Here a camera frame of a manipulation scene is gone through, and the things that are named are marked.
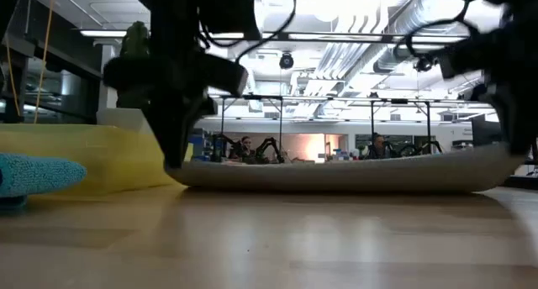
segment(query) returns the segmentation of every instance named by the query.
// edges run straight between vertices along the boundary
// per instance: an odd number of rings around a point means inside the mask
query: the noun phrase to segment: desk
[[[0,217],[0,287],[537,288],[538,194],[43,196]]]

